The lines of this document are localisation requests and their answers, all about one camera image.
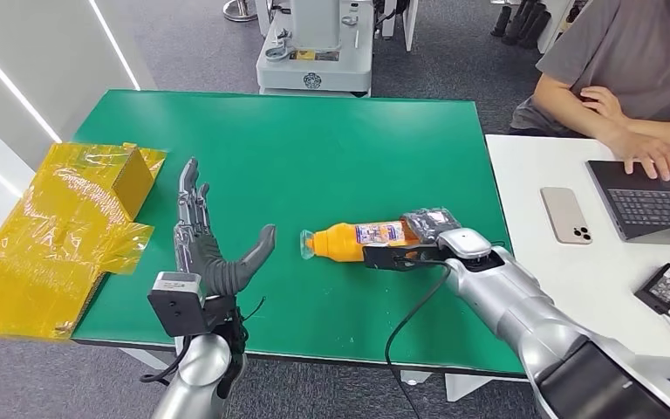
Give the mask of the person's left hand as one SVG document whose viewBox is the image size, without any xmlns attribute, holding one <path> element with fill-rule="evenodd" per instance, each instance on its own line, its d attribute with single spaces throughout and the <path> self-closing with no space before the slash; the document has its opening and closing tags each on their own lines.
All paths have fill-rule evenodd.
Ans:
<svg viewBox="0 0 670 419">
<path fill-rule="evenodd" d="M 630 119 L 622 111 L 618 98 L 606 87 L 588 86 L 580 91 L 582 105 L 612 120 L 626 125 Z"/>
</svg>

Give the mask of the person's right hand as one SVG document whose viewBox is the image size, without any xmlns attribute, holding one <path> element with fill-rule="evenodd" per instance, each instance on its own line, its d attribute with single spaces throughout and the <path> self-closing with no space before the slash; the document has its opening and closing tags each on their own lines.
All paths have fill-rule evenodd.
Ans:
<svg viewBox="0 0 670 419">
<path fill-rule="evenodd" d="M 670 145 L 655 137 L 618 129 L 601 140 L 632 175 L 637 164 L 649 179 L 670 180 Z"/>
</svg>

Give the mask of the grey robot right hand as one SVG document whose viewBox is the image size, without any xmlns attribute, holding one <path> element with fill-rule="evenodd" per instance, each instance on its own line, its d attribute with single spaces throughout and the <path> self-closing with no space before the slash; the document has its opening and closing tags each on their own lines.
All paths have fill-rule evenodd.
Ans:
<svg viewBox="0 0 670 419">
<path fill-rule="evenodd" d="M 408 211 L 400 220 L 407 224 L 421 244 L 433 244 L 441 233 L 461 228 L 452 213 L 443 207 Z"/>
</svg>

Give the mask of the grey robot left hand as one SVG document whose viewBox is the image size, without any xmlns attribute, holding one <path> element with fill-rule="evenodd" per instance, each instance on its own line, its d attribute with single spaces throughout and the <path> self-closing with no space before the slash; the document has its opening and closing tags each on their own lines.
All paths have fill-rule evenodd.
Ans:
<svg viewBox="0 0 670 419">
<path fill-rule="evenodd" d="M 192 157 L 179 177 L 178 221 L 174 227 L 177 269 L 198 274 L 209 295 L 234 296 L 245 289 L 276 245 L 277 227 L 262 227 L 256 244 L 236 260 L 226 259 L 211 229 L 207 193 L 197 185 L 198 161 Z"/>
</svg>

